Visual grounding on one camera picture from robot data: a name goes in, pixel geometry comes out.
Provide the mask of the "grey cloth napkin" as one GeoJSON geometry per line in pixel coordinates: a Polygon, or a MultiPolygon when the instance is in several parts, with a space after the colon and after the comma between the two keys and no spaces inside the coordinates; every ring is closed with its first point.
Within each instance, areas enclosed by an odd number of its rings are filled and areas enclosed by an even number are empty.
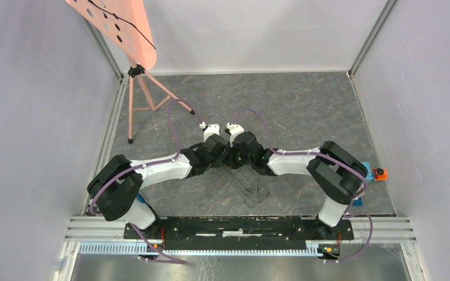
{"type": "Polygon", "coordinates": [[[269,197],[270,192],[257,179],[251,168],[242,166],[238,169],[231,169],[228,166],[222,166],[219,170],[225,175],[248,208],[255,208],[269,197]]]}

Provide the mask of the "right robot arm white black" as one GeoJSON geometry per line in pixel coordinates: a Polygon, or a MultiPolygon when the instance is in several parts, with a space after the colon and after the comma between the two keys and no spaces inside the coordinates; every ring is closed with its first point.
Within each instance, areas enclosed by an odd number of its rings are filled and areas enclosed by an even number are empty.
{"type": "Polygon", "coordinates": [[[315,223],[316,234],[333,237],[352,202],[368,187],[366,167],[333,141],[308,150],[264,148],[251,132],[226,129],[230,137],[231,166],[248,165],[262,176],[311,176],[326,197],[315,223]]]}

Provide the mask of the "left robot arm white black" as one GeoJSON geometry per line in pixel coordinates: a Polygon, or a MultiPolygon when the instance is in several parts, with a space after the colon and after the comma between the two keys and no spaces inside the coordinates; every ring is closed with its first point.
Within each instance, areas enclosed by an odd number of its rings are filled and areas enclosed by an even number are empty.
{"type": "Polygon", "coordinates": [[[161,223],[148,203],[138,200],[141,189],[169,180],[200,176],[219,167],[230,145],[220,135],[212,135],[179,153],[150,160],[128,160],[114,156],[87,186],[92,197],[91,212],[106,221],[124,220],[138,227],[146,238],[156,237],[161,223]]]}

